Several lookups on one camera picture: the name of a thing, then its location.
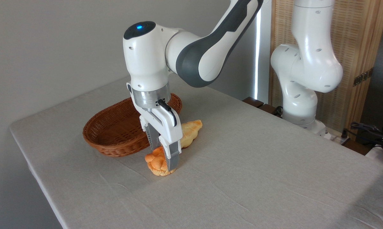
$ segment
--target bread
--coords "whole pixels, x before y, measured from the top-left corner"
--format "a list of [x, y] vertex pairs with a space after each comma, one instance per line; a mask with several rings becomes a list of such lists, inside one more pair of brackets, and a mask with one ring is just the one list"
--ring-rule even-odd
[[167, 176], [176, 170], [173, 169], [172, 171], [167, 171], [165, 151], [163, 150], [163, 146], [157, 147], [152, 153], [146, 155], [145, 161], [147, 162], [149, 169], [156, 176]]
[[[181, 125], [183, 137], [180, 139], [180, 145], [182, 148], [188, 147], [193, 142], [193, 140], [197, 137], [197, 132], [199, 129], [201, 129], [201, 127], [203, 127], [201, 120], [187, 122]], [[145, 156], [145, 161], [147, 162], [149, 169], [156, 176], [167, 176], [176, 170], [173, 169], [172, 171], [167, 171], [165, 151], [163, 146], [160, 146], [154, 149], [150, 154], [147, 154]]]
[[193, 142], [201, 127], [203, 127], [201, 120], [187, 122], [181, 125], [183, 137], [180, 139], [180, 145], [182, 148], [187, 148]]

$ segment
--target brown wicker basket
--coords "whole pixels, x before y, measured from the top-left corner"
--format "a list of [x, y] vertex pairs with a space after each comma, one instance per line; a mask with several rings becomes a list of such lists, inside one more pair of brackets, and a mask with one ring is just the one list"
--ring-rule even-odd
[[[178, 96], [171, 93], [168, 104], [180, 113], [182, 104]], [[132, 99], [127, 98], [94, 115], [85, 125], [82, 135], [101, 154], [112, 157], [131, 155], [149, 146], [139, 116]]]

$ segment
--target white wall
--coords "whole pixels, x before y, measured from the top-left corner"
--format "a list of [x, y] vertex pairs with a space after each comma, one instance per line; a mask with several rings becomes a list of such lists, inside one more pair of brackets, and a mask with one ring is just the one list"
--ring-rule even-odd
[[[60, 228], [11, 137], [12, 122], [127, 76], [122, 36], [133, 23], [152, 20], [204, 36], [228, 5], [228, 0], [0, 0], [0, 228]], [[255, 33], [253, 24], [213, 87], [239, 99], [253, 96]], [[267, 84], [263, 87], [267, 94]]]

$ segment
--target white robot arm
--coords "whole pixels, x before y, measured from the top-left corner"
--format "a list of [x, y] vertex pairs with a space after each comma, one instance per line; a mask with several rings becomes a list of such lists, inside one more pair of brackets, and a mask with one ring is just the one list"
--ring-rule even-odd
[[127, 87], [152, 149], [163, 145], [169, 171], [177, 167], [182, 131], [177, 113], [167, 105], [168, 75], [174, 72], [193, 87], [216, 80], [262, 2], [231, 0], [214, 30], [203, 38], [149, 21], [126, 30], [123, 50], [131, 75]]
[[326, 130], [315, 120], [314, 91], [334, 90], [343, 75], [331, 46], [333, 6], [334, 0], [295, 0], [291, 30], [298, 45], [280, 45], [271, 57], [282, 87], [283, 119], [321, 136]]

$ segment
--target fabric tablecloth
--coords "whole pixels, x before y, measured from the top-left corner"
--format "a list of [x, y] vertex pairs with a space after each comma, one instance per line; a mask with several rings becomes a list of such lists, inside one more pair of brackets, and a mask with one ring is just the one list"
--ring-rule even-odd
[[127, 97], [124, 78], [11, 125], [64, 228], [383, 228], [383, 165], [208, 87], [170, 77], [203, 128], [177, 171], [111, 158], [85, 123]]

